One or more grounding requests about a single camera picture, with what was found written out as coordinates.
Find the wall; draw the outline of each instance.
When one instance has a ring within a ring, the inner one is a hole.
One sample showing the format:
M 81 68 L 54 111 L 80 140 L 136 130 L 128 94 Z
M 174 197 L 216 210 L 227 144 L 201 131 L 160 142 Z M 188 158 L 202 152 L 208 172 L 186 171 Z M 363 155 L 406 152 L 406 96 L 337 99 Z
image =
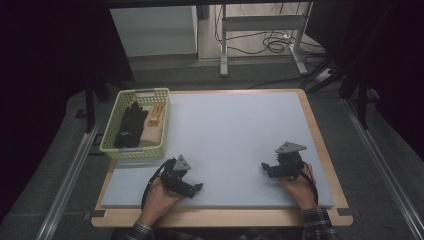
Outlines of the wall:
M 127 57 L 197 52 L 194 6 L 110 11 Z

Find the table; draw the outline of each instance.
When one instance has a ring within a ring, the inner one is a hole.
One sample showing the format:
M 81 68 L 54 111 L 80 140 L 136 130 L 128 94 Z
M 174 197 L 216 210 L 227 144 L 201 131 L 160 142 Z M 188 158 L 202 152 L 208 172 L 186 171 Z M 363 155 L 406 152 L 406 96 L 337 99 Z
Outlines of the table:
M 328 214 L 335 226 L 346 226 L 353 222 L 353 217 L 343 214 L 349 209 L 343 190 L 340 186 L 330 156 L 327 152 L 319 128 L 305 93 L 300 89 L 272 90 L 225 90 L 225 91 L 179 91 L 171 94 L 190 93 L 264 93 L 264 92 L 295 92 L 301 102 L 315 147 L 333 196 L 334 206 L 328 209 Z M 115 169 L 116 160 L 112 160 L 106 175 L 102 191 L 99 195 L 96 211 L 103 213 L 101 217 L 93 217 L 91 223 L 96 227 L 131 227 L 141 213 L 140 209 L 105 209 L 101 206 L 105 190 Z M 174 209 L 157 222 L 157 227 L 250 227 L 250 226 L 301 226 L 298 209 Z

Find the light blue surface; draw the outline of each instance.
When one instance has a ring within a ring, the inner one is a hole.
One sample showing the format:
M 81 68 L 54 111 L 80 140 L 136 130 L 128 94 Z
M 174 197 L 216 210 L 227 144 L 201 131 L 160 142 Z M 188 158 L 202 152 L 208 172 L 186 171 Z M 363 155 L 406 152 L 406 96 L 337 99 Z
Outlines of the light blue surface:
M 139 207 L 144 188 L 165 160 L 183 154 L 192 167 L 183 180 L 204 183 L 178 206 L 290 207 L 295 203 L 270 179 L 261 162 L 277 165 L 275 149 L 285 141 L 300 151 L 314 170 L 319 205 L 333 200 L 311 132 L 296 93 L 171 94 L 165 158 L 118 162 L 104 207 Z

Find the gray carpet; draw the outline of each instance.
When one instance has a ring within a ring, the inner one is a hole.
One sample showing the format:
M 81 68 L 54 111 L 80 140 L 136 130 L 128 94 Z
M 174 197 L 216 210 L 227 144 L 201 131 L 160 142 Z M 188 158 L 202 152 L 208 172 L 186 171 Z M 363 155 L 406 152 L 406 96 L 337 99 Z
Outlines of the gray carpet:
M 299 77 L 291 60 L 276 64 L 260 64 L 260 61 L 259 64 L 232 63 L 229 77 L 220 78 L 216 62 L 196 63 L 203 66 L 188 67 L 160 65 L 153 70 L 134 67 L 136 63 L 132 62 L 137 83 L 128 85 L 133 88 L 168 87 L 171 90 L 246 89 L 261 82 Z M 296 88 L 300 83 L 299 79 L 284 80 L 257 88 Z M 337 97 L 338 84 L 308 96 L 354 215 L 351 226 L 336 229 L 344 239 L 415 239 L 359 138 L 346 108 Z M 120 90 L 113 85 L 108 85 L 108 88 L 113 96 Z M 109 111 L 113 101 L 112 98 L 107 103 Z M 35 238 L 84 134 L 85 119 L 75 118 L 77 112 L 84 108 L 83 93 L 69 99 L 62 127 L 25 191 L 3 220 L 0 239 Z M 368 123 L 392 171 L 423 215 L 424 191 L 420 187 L 424 180 L 423 162 L 372 105 L 368 107 Z M 103 121 L 100 133 L 105 125 Z M 126 231 L 95 228 L 90 224 L 90 214 L 110 163 L 105 155 L 96 154 L 97 145 L 93 144 L 90 152 L 94 154 L 85 161 L 53 239 L 116 239 Z M 231 235 L 231 229 L 221 229 L 223 233 L 228 233 L 224 236 L 216 236 L 217 229 L 195 230 L 212 239 L 226 239 Z

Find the person's right hand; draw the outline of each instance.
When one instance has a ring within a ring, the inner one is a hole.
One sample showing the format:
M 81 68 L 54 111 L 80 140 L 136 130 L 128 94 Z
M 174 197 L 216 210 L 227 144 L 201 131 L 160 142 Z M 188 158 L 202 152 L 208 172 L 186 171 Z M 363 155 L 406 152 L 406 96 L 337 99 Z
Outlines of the person's right hand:
M 315 183 L 312 174 L 312 166 L 309 163 L 305 164 L 302 171 Z M 280 182 L 293 200 L 296 201 L 300 210 L 317 208 L 311 186 L 303 176 L 299 175 L 295 180 L 289 180 L 282 177 L 280 178 Z

